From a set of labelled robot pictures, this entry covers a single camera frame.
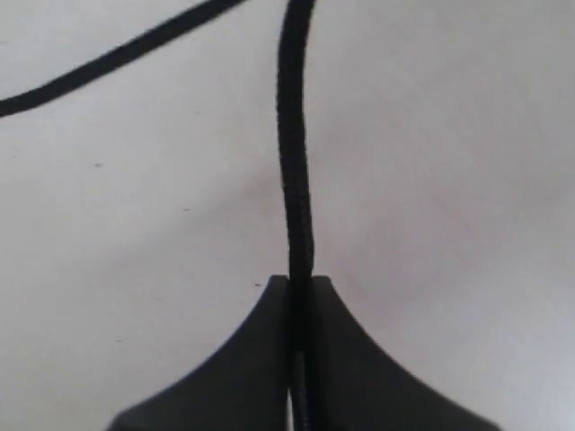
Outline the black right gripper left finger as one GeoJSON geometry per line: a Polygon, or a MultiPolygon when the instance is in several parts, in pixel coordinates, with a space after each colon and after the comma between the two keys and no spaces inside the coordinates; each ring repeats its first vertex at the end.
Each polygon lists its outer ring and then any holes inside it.
{"type": "Polygon", "coordinates": [[[289,290],[273,276],[233,336],[174,385],[124,410],[112,430],[284,430],[289,290]]]}

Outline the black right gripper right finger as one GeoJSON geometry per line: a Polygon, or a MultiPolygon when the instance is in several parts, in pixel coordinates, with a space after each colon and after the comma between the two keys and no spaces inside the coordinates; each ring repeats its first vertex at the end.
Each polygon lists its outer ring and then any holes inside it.
{"type": "Polygon", "coordinates": [[[304,340],[313,430],[497,429],[388,356],[357,322],[328,277],[314,277],[305,290],[304,340]]]}

